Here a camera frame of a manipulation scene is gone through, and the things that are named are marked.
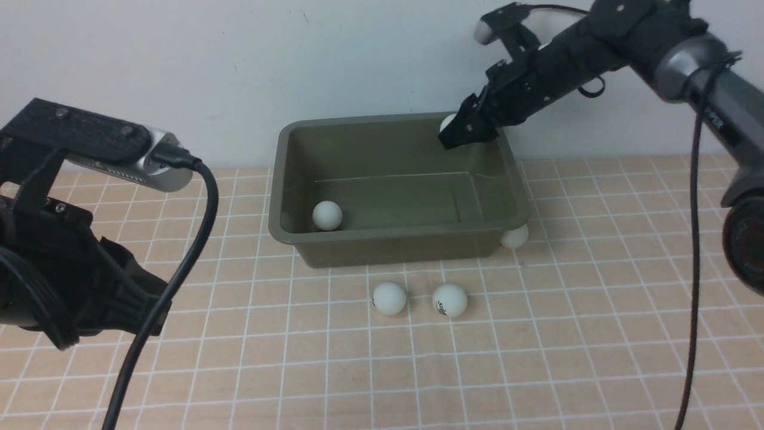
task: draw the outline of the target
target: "table surface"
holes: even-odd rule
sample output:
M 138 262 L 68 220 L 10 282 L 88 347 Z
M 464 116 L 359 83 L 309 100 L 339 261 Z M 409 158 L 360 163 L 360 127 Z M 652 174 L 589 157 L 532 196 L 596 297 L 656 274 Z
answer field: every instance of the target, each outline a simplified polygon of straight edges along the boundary
M 161 336 L 144 349 L 119 428 L 673 428 L 689 332 L 691 242 L 683 157 L 522 163 L 530 241 L 485 259 L 310 269 L 267 231 L 270 171 L 216 171 L 220 212 Z M 762 428 L 764 299 L 721 249 L 735 173 L 702 159 L 703 287 L 686 428 Z M 92 210 L 96 235 L 167 279 L 202 216 L 196 178 L 161 194 L 91 173 L 54 197 Z M 406 285 L 390 318 L 369 305 Z M 430 295 L 463 286 L 467 312 Z M 0 428 L 100 428 L 131 336 L 66 352 L 0 329 Z

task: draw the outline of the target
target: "olive green plastic bin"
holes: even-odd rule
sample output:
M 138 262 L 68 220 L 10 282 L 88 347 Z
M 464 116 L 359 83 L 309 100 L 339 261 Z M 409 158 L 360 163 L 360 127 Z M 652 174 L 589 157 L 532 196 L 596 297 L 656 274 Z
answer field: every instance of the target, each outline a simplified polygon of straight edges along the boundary
M 507 137 L 446 151 L 447 113 L 295 122 L 279 137 L 269 229 L 313 268 L 489 256 L 529 205 Z M 320 231 L 316 204 L 341 226 Z

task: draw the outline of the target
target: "white ping pong ball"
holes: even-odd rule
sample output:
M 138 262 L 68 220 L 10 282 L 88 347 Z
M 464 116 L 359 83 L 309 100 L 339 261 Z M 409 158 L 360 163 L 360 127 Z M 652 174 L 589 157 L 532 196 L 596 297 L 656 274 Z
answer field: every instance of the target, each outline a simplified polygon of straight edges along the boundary
M 467 293 L 458 285 L 441 285 L 432 293 L 432 306 L 440 315 L 456 318 L 467 309 Z
M 406 289 L 395 282 L 382 282 L 371 293 L 371 304 L 389 317 L 399 314 L 406 307 Z

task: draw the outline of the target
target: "ping pong ball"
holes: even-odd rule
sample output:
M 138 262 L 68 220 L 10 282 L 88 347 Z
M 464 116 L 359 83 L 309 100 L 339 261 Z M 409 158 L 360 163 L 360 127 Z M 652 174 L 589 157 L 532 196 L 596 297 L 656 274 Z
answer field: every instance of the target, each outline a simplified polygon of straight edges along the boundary
M 323 201 L 313 209 L 313 222 L 324 231 L 332 231 L 342 224 L 342 209 L 333 201 Z
M 528 231 L 528 224 L 523 224 L 523 226 L 517 230 L 506 232 L 501 238 L 501 246 L 509 249 L 520 248 L 528 242 L 529 235 L 530 231 Z
M 452 113 L 451 115 L 446 116 L 443 122 L 440 123 L 440 131 L 442 132 L 448 126 L 448 124 L 451 124 L 451 121 L 453 121 L 454 118 L 456 118 L 455 113 Z
M 467 293 L 458 285 L 443 284 L 432 293 L 432 306 L 440 315 L 456 318 L 467 308 Z
M 371 304 L 382 314 L 392 317 L 406 307 L 406 290 L 395 282 L 382 282 L 371 294 Z

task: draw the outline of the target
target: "white grid line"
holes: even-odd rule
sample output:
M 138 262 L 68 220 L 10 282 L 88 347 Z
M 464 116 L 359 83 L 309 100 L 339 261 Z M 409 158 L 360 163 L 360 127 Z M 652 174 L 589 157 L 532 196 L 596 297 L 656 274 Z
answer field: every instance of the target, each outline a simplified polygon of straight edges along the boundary
M 486 295 L 485 296 L 485 305 L 488 307 L 488 320 L 489 321 L 493 321 L 494 320 L 494 313 L 493 313 L 493 309 L 491 309 L 490 302 L 488 301 L 488 296 L 487 296 L 488 288 L 485 285 L 485 276 L 483 276 L 482 263 L 481 263 L 480 259 L 477 259 L 477 269 L 480 271 L 480 281 L 481 281 L 481 284 L 483 285 L 483 293 Z M 497 356 L 499 358 L 499 364 L 501 365 L 501 378 L 502 378 L 502 380 L 504 382 L 504 390 L 507 392 L 507 401 L 508 401 L 509 406 L 510 406 L 510 414 L 512 415 L 513 427 L 514 427 L 515 430 L 517 430 L 517 420 L 516 420 L 516 416 L 515 416 L 515 405 L 512 402 L 512 393 L 510 392 L 511 390 L 510 390 L 509 379 L 507 379 L 507 367 L 504 365 L 504 358 L 503 358 L 503 355 L 501 353 L 501 346 L 499 344 L 499 335 L 496 332 L 496 325 L 495 324 L 491 324 L 490 325 L 490 329 L 491 329 L 491 332 L 492 332 L 492 334 L 494 336 L 494 344 L 496 345 L 496 354 L 497 354 Z
M 445 272 L 443 271 L 443 261 L 440 262 L 440 280 L 443 284 L 445 284 L 447 281 L 445 280 Z M 454 348 L 454 361 L 456 362 L 456 379 L 459 381 L 459 395 L 461 396 L 461 407 L 464 411 L 465 416 L 465 428 L 467 430 L 470 430 L 470 420 L 469 420 L 469 414 L 467 413 L 467 399 L 465 398 L 465 387 L 464 383 L 462 382 L 463 379 L 461 378 L 461 365 L 459 364 L 459 354 L 457 354 L 457 351 L 459 349 L 456 347 L 456 335 L 454 333 L 454 320 L 451 318 L 448 319 L 448 329 L 451 331 L 451 342 L 452 346 Z
M 162 200 L 162 207 L 159 211 L 159 218 L 162 217 L 162 213 L 164 212 L 164 208 L 167 205 L 167 200 L 169 198 L 169 194 L 164 195 L 164 200 Z M 152 238 L 156 238 L 157 234 L 159 233 L 159 222 L 157 221 L 157 225 L 154 226 L 154 232 L 151 234 Z M 146 251 L 146 260 L 149 259 L 149 256 L 151 255 L 151 247 L 154 244 L 154 241 L 152 240 L 149 244 L 148 251 Z M 141 400 L 141 405 L 146 406 L 146 401 L 148 400 L 148 393 L 151 390 L 151 383 L 154 378 L 154 370 L 157 368 L 157 359 L 159 358 L 159 353 L 162 349 L 162 339 L 165 338 L 166 330 L 162 330 L 162 333 L 159 335 L 159 339 L 157 342 L 157 350 L 154 351 L 154 359 L 151 361 L 151 372 L 148 375 L 148 381 L 146 382 L 146 391 L 144 392 L 143 399 Z M 135 426 L 134 430 L 138 430 L 138 423 L 141 422 L 141 418 L 143 418 L 143 409 L 140 409 L 138 411 L 138 417 L 135 419 Z
M 286 307 L 286 336 L 284 336 L 284 352 L 281 359 L 281 387 L 279 388 L 279 399 L 278 399 L 278 413 L 276 416 L 276 428 L 280 428 L 281 423 L 281 406 L 283 405 L 283 397 L 284 397 L 284 379 L 287 375 L 287 351 L 289 347 L 289 333 L 290 333 L 290 324 L 291 324 L 291 317 L 292 317 L 292 293 L 294 292 L 294 264 L 295 264 L 295 258 L 296 258 L 297 250 L 292 250 L 292 268 L 290 270 L 290 282 L 289 282 L 289 301 L 287 302 L 288 305 Z
M 552 163 L 552 165 L 555 168 L 555 172 L 559 176 L 559 170 L 557 169 L 557 164 Z M 568 193 L 565 189 L 565 185 L 561 181 L 560 181 L 560 187 L 562 188 L 562 192 L 565 194 L 566 200 L 568 201 L 568 205 L 571 207 L 571 210 L 572 210 L 573 206 L 570 203 L 570 198 L 568 197 Z M 542 220 L 539 224 L 541 225 L 541 229 L 544 232 L 544 236 L 548 238 L 549 235 L 546 232 L 546 227 L 544 227 L 544 221 Z M 576 225 L 578 226 L 578 229 L 581 228 L 581 224 L 578 223 L 578 220 L 576 220 Z M 586 250 L 589 253 L 589 256 L 591 257 L 591 260 L 595 261 L 594 254 L 592 253 L 591 248 L 589 247 L 589 241 L 587 239 L 584 239 L 584 244 L 586 245 Z M 576 330 L 578 331 L 578 336 L 581 337 L 581 342 L 584 345 L 584 351 L 586 352 L 586 358 L 589 362 L 589 366 L 591 366 L 591 371 L 596 376 L 597 367 L 594 365 L 594 360 L 591 358 L 591 352 L 589 351 L 589 346 L 587 345 L 586 338 L 584 337 L 584 331 L 581 329 L 581 322 L 578 320 L 578 316 L 576 315 L 575 307 L 573 306 L 573 301 L 571 300 L 570 294 L 568 293 L 567 285 L 565 284 L 565 277 L 562 276 L 562 272 L 560 271 L 560 266 L 557 263 L 557 257 L 555 255 L 555 251 L 552 248 L 551 244 L 549 245 L 549 253 L 552 254 L 552 259 L 555 262 L 555 268 L 557 269 L 557 276 L 560 278 L 560 282 L 562 283 L 562 289 L 563 289 L 563 292 L 565 293 L 565 299 L 567 300 L 568 306 L 570 307 L 571 314 L 574 317 Z M 597 270 L 597 276 L 600 279 L 600 283 L 602 285 L 605 285 L 604 279 L 602 278 L 602 274 L 600 273 L 599 266 L 595 264 L 594 267 Z M 610 298 L 610 295 L 607 293 L 607 288 L 603 288 L 603 290 L 605 290 L 605 295 L 607 296 L 607 300 L 609 301 L 610 306 L 613 307 L 613 310 L 615 311 L 615 307 L 613 306 L 613 301 Z M 599 382 L 597 382 L 597 392 L 600 394 L 600 397 L 602 398 L 602 405 L 605 408 L 605 412 L 607 412 L 608 414 L 608 417 L 609 417 L 608 421 L 610 422 L 610 426 L 614 427 L 615 424 L 613 423 L 612 415 L 610 415 L 610 407 L 607 404 L 607 399 L 605 399 L 605 395 L 602 391 L 602 385 Z
M 133 191 L 133 199 L 135 199 L 135 195 L 136 194 L 138 194 L 138 187 L 136 187 L 135 191 Z M 130 208 L 132 206 L 133 206 L 133 203 L 130 202 L 130 204 L 128 204 L 128 209 L 125 211 L 125 216 L 123 217 L 124 220 L 126 220 L 128 218 L 128 213 L 130 213 Z M 122 233 L 122 230 L 123 230 L 124 227 L 125 227 L 124 224 L 122 224 L 119 227 L 119 231 L 117 232 L 117 236 L 115 236 L 115 238 L 119 237 L 119 235 Z M 144 257 L 142 265 L 146 265 L 146 260 L 147 259 L 148 259 L 148 253 Z M 112 354 L 112 361 L 108 365 L 108 372 L 109 373 L 113 372 L 114 365 L 117 363 L 117 358 L 119 357 L 119 344 L 121 344 L 121 340 L 122 340 L 122 338 L 124 336 L 125 336 L 124 333 L 120 333 L 119 334 L 119 339 L 117 339 L 117 347 L 114 348 L 114 353 Z M 106 389 L 107 388 L 108 388 L 108 377 L 104 378 L 104 381 L 103 381 L 103 387 L 101 388 L 101 395 L 99 396 L 99 399 L 98 399 L 99 406 L 101 405 L 101 403 L 103 402 L 104 397 L 106 396 Z M 98 419 L 99 419 L 98 414 L 94 413 L 93 417 L 90 419 L 90 427 L 93 427 L 94 425 L 98 426 L 99 425 L 98 422 L 97 422 Z
M 269 186 L 270 186 L 270 175 L 268 175 L 268 177 L 265 180 L 266 189 L 270 189 Z M 265 202 L 263 202 L 263 213 L 262 213 L 262 216 L 260 217 L 260 231 L 263 231 L 264 222 L 265 222 Z M 260 256 L 260 250 L 262 246 L 263 246 L 262 240 L 259 239 L 257 241 L 257 251 L 255 253 L 257 257 Z M 223 250 L 222 244 L 220 245 L 220 250 L 221 252 Z M 254 297 L 254 280 L 255 279 L 257 279 L 257 262 L 255 262 L 254 269 L 252 272 L 252 281 L 250 284 L 251 289 L 249 291 L 249 302 L 247 303 L 247 307 L 246 307 L 247 317 L 244 319 L 244 336 L 241 338 L 241 356 L 239 357 L 239 366 L 238 366 L 238 371 L 236 373 L 236 386 L 234 387 L 234 400 L 238 400 L 239 384 L 241 383 L 241 371 L 244 368 L 244 354 L 247 352 L 246 333 L 249 328 L 249 318 L 252 314 L 252 308 L 253 308 L 252 304 L 254 303 L 254 300 L 255 300 L 255 297 Z M 231 418 L 228 420 L 229 430 L 234 430 L 235 417 L 236 417 L 236 402 L 233 402 L 233 404 L 231 405 Z
M 587 164 L 587 166 L 589 168 L 589 173 L 591 173 L 592 177 L 594 177 L 594 172 L 591 170 L 591 166 L 589 164 Z M 597 190 L 601 192 L 600 184 L 599 184 L 598 181 L 596 181 L 596 180 L 594 181 L 594 186 L 597 187 Z M 605 206 L 605 209 L 606 209 L 608 215 L 612 219 L 613 224 L 616 226 L 616 231 L 618 232 L 619 236 L 621 236 L 620 240 L 621 240 L 621 243 L 623 244 L 623 247 L 626 249 L 626 254 L 629 256 L 629 258 L 632 258 L 631 252 L 629 251 L 629 248 L 626 245 L 626 240 L 623 238 L 623 234 L 621 232 L 621 229 L 618 227 L 618 224 L 615 222 L 615 217 L 613 217 L 613 214 L 610 212 L 610 207 L 607 205 L 607 202 L 605 201 L 604 196 L 601 196 L 601 199 L 602 199 L 602 204 Z M 634 268 L 634 272 L 636 272 L 636 275 L 639 278 L 639 282 L 642 284 L 642 286 L 644 288 L 645 280 L 643 279 L 642 274 L 639 273 L 639 268 L 636 266 L 636 263 L 633 260 L 631 261 L 631 264 L 632 264 L 632 267 Z M 602 277 L 602 273 L 600 272 L 599 267 L 597 267 L 597 274 L 600 276 L 600 280 L 602 281 L 602 285 L 605 285 L 604 278 Z M 610 302 L 610 306 L 615 311 L 616 310 L 615 304 L 613 303 L 613 299 L 611 298 L 610 293 L 607 291 L 607 288 L 605 288 L 604 290 L 605 290 L 605 294 L 607 295 L 607 300 Z M 646 290 L 646 288 L 645 288 L 645 293 L 648 294 L 648 297 L 649 297 L 649 292 Z M 652 407 L 653 410 L 655 410 L 655 409 L 657 409 L 656 408 L 656 402 L 652 398 L 652 393 L 650 392 L 650 390 L 649 390 L 649 388 L 647 386 L 647 383 L 644 380 L 643 372 L 642 372 L 642 367 L 639 365 L 639 362 L 636 359 L 636 355 L 634 354 L 634 350 L 632 349 L 632 347 L 630 345 L 629 338 L 626 335 L 626 331 L 623 329 L 623 323 L 621 321 L 620 316 L 616 315 L 615 320 L 618 323 L 618 328 L 620 329 L 621 336 L 623 336 L 623 341 L 626 343 L 626 347 L 629 350 L 629 355 L 631 356 L 631 360 L 634 363 L 634 366 L 637 369 L 637 373 L 640 376 L 640 382 L 642 383 L 642 388 L 645 391 L 645 394 L 647 395 L 648 400 L 650 401 L 650 406 Z M 660 321 L 660 323 L 661 323 L 661 328 L 664 330 L 664 334 L 665 334 L 666 338 L 670 339 L 669 333 L 665 329 L 665 326 L 663 325 L 663 321 Z M 661 430 L 663 430 L 663 423 L 661 422 L 660 416 L 658 415 L 657 412 L 655 413 L 655 417 L 656 417 L 656 420 L 658 420 L 658 423 L 659 423 L 659 426 L 660 426 Z
M 234 192 L 236 191 L 237 183 L 238 183 L 238 178 L 235 178 L 234 179 Z M 234 201 L 233 201 L 233 199 L 231 199 L 231 201 L 228 203 L 228 215 L 231 215 L 231 210 L 233 209 L 233 206 L 234 206 Z M 223 240 L 222 240 L 222 243 L 220 245 L 220 253 L 221 253 L 221 255 L 223 253 L 223 249 L 225 248 L 225 232 L 228 231 L 228 221 L 229 221 L 229 218 L 225 218 L 225 228 L 223 229 L 223 231 L 224 231 L 224 233 L 223 233 Z M 214 278 L 214 280 L 217 280 L 219 276 L 220 276 L 220 262 L 218 262 L 218 264 L 215 267 L 215 278 Z M 191 399 L 193 399 L 194 390 L 196 389 L 196 377 L 199 375 L 199 370 L 200 370 L 199 363 L 201 363 L 201 361 L 202 361 L 202 354 L 204 352 L 205 334 L 206 334 L 206 331 L 207 331 L 207 325 L 209 323 L 209 314 L 210 314 L 210 311 L 212 310 L 212 300 L 215 297 L 215 286 L 216 285 L 217 284 L 213 284 L 212 285 L 212 294 L 209 295 L 209 306 L 207 308 L 207 312 L 206 312 L 206 315 L 204 317 L 204 326 L 203 326 L 203 329 L 202 329 L 202 339 L 199 342 L 199 352 L 196 355 L 196 365 L 194 366 L 193 376 L 191 377 L 191 388 L 189 388 L 188 402 L 191 402 Z M 186 410 L 183 412 L 183 423 L 181 424 L 181 428 L 185 428 L 186 427 L 186 421 L 188 420 L 188 416 L 189 416 L 189 406 L 186 406 Z
M 332 306 L 329 304 L 332 302 L 332 268 L 329 268 L 329 274 L 327 275 L 327 292 L 326 292 L 326 340 L 325 340 L 325 366 L 324 366 L 324 430 L 329 430 L 329 324 L 332 321 Z
M 520 260 L 517 257 L 517 252 L 513 251 L 512 256 L 515 260 L 515 264 L 517 266 L 520 266 Z M 539 343 L 541 358 L 544 360 L 544 367 L 546 368 L 546 374 L 547 374 L 547 377 L 549 378 L 549 386 L 552 389 L 552 395 L 554 396 L 555 404 L 557 405 L 557 413 L 558 413 L 557 415 L 563 416 L 562 404 L 560 403 L 560 398 L 559 398 L 559 395 L 557 394 L 557 389 L 555 388 L 555 384 L 554 384 L 554 377 L 552 376 L 552 368 L 549 367 L 549 360 L 546 358 L 546 351 L 545 351 L 546 348 L 544 348 L 544 343 L 541 341 L 541 332 L 539 331 L 539 325 L 537 324 L 536 315 L 534 314 L 533 307 L 531 306 L 531 303 L 530 303 L 530 294 L 525 283 L 525 276 L 523 275 L 522 270 L 519 270 L 518 272 L 520 274 L 520 284 L 523 288 L 523 295 L 525 296 L 526 306 L 528 307 L 528 312 L 530 314 L 531 321 L 533 322 L 533 330 L 536 332 L 536 342 Z M 562 422 L 562 427 L 563 427 L 563 430 L 567 428 L 567 424 L 565 424 L 565 421 Z
M 369 274 L 369 266 L 366 266 L 366 292 L 367 295 L 371 294 L 371 278 Z M 366 323 L 368 324 L 367 331 L 369 336 L 368 346 L 369 346 L 369 402 L 371 403 L 371 427 L 377 428 L 375 425 L 375 419 L 374 417 L 377 416 L 377 414 L 374 413 L 374 362 L 372 359 L 374 358 L 373 349 L 372 349 L 372 337 L 371 337 L 371 306 L 368 305 L 366 307 Z
M 668 187 L 668 185 L 666 184 L 666 182 L 665 182 L 665 180 L 664 180 L 662 175 L 659 175 L 659 180 L 661 181 L 661 184 L 663 184 L 664 187 Z M 703 195 L 703 191 L 700 189 L 700 184 L 698 184 L 698 204 L 700 204 L 700 198 L 701 198 L 702 195 Z M 674 204 L 677 205 L 677 207 L 680 207 L 679 202 L 676 200 L 676 198 L 675 198 L 675 196 L 673 194 L 671 195 L 671 199 L 674 202 Z M 689 225 L 690 223 L 687 222 L 686 218 L 683 219 L 683 221 L 687 224 L 687 227 L 690 227 L 690 225 Z M 701 239 L 701 243 L 702 243 L 703 242 L 703 240 L 702 240 L 702 232 L 700 233 L 700 235 L 701 235 L 700 239 Z M 665 248 L 665 244 L 663 242 L 663 239 L 659 237 L 659 241 L 660 241 L 661 245 Z M 699 280 L 700 283 L 701 283 L 701 298 L 703 297 L 702 296 L 702 292 L 703 292 L 703 283 L 704 283 L 704 280 L 703 280 L 703 260 L 704 260 L 704 254 L 703 254 L 702 249 L 701 249 L 701 279 Z M 681 271 L 676 266 L 675 261 L 673 259 L 671 259 L 670 262 L 671 262 L 672 268 L 674 269 L 675 274 L 681 279 L 682 278 Z M 685 285 L 685 284 L 682 285 L 682 288 L 688 293 L 688 296 L 691 297 L 691 289 L 688 288 L 688 286 Z M 653 308 L 657 308 L 656 304 L 652 301 L 652 296 L 649 295 L 649 292 L 648 292 L 648 297 L 650 297 L 650 303 L 653 306 Z M 708 324 L 706 324 L 705 318 L 703 318 L 703 310 L 704 310 L 704 308 L 702 306 L 700 306 L 700 308 L 698 309 L 698 325 L 700 326 L 702 324 L 702 326 L 706 329 L 706 331 L 708 333 L 711 333 L 711 329 L 708 327 Z M 721 349 L 719 348 L 719 344 L 716 342 L 716 340 L 713 340 L 713 339 L 711 340 L 711 343 L 714 345 L 714 348 L 719 353 L 719 357 L 721 357 L 722 362 L 724 363 L 724 366 L 730 371 L 730 378 L 734 382 L 734 384 L 735 384 L 736 388 L 738 389 L 738 391 L 743 395 L 743 399 L 745 400 L 746 403 L 750 403 L 748 401 L 748 398 L 747 398 L 746 394 L 743 392 L 743 389 L 740 388 L 740 384 L 737 382 L 737 379 L 732 374 L 731 369 L 730 369 L 730 365 L 727 362 L 727 358 L 721 352 Z M 674 345 L 672 348 L 674 350 L 674 354 L 676 355 L 677 359 L 679 360 L 681 368 L 683 370 L 685 370 L 685 372 L 686 372 L 687 371 L 687 365 L 685 364 L 686 363 L 686 358 L 684 360 L 681 358 L 681 356 L 679 355 L 679 352 L 678 352 L 678 350 L 676 348 L 676 345 Z M 706 410 L 704 408 L 703 399 L 701 399 L 701 397 L 698 395 L 698 392 L 695 389 L 693 389 L 692 392 L 694 393 L 695 402 L 698 403 L 698 406 L 700 407 L 701 413 L 703 414 L 703 417 L 705 418 L 706 423 L 710 427 L 711 426 L 711 421 L 708 418 L 708 414 L 706 413 Z M 690 407 L 690 405 L 688 405 L 688 414 L 690 412 L 691 412 L 691 407 Z M 751 413 L 751 416 L 753 418 L 753 421 L 759 427 L 759 430 L 761 430 L 761 424 L 759 423 L 759 420 L 757 419 L 755 412 L 751 409 L 750 413 Z
M 406 296 L 409 295 L 409 271 L 407 270 L 406 263 L 403 264 L 403 282 L 404 282 L 404 289 L 406 290 Z M 419 399 L 419 374 L 417 372 L 416 368 L 416 358 L 414 357 L 414 354 L 416 354 L 416 348 L 414 347 L 414 327 L 412 326 L 413 321 L 411 320 L 411 298 L 406 297 L 406 307 L 404 308 L 407 313 L 407 318 L 409 321 L 409 340 L 411 344 L 411 365 L 413 366 L 413 375 L 414 375 L 414 392 L 416 393 L 416 422 L 419 427 L 422 426 L 422 402 Z

